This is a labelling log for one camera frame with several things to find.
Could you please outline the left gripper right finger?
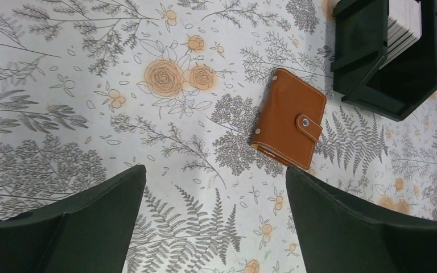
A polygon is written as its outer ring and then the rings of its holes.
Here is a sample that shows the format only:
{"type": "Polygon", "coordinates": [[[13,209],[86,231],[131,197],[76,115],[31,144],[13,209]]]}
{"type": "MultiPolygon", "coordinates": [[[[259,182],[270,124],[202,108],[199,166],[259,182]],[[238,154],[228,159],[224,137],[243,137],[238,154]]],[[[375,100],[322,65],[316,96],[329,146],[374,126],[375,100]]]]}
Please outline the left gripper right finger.
{"type": "Polygon", "coordinates": [[[437,272],[437,221],[375,205],[295,166],[286,188],[307,272],[437,272]]]}

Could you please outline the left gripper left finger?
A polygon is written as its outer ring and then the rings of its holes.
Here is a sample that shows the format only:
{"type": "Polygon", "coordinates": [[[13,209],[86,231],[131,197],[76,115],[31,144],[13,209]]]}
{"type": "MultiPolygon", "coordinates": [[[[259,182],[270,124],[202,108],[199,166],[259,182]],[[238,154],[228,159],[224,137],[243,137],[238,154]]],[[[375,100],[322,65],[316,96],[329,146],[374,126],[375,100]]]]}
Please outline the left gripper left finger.
{"type": "Polygon", "coordinates": [[[121,272],[146,186],[146,167],[0,220],[0,272],[121,272]]]}

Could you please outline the brown leather card holder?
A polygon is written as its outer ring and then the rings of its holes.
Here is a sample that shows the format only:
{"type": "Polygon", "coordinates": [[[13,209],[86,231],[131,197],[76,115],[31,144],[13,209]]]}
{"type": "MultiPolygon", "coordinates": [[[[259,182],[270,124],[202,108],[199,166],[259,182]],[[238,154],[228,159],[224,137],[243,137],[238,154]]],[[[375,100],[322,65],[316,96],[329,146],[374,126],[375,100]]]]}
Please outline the brown leather card holder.
{"type": "Polygon", "coordinates": [[[312,85],[284,68],[275,69],[251,146],[287,167],[309,170],[326,102],[312,85]]]}

